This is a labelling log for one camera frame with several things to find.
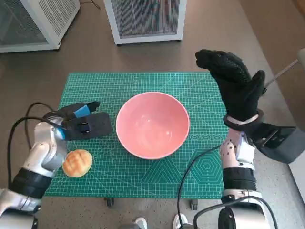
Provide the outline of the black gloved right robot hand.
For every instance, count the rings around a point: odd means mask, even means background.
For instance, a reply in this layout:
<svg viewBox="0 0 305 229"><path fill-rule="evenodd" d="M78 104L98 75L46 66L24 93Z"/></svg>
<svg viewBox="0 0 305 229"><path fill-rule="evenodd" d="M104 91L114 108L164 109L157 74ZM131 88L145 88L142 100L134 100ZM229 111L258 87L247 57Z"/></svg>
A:
<svg viewBox="0 0 305 229"><path fill-rule="evenodd" d="M257 115L264 91L265 72L251 76L242 59L230 52L202 49L195 54L196 64L215 79L227 115L245 122Z"/></svg>

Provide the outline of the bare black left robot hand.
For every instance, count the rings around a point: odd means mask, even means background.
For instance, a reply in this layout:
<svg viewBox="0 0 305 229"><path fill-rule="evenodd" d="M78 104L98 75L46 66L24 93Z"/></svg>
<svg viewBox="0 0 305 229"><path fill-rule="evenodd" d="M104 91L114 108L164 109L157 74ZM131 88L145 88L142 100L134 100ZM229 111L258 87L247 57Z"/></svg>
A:
<svg viewBox="0 0 305 229"><path fill-rule="evenodd" d="M90 115L92 112L95 112L99 106L100 102L98 101L75 103L60 108L55 114L65 120L72 120Z"/></svg>

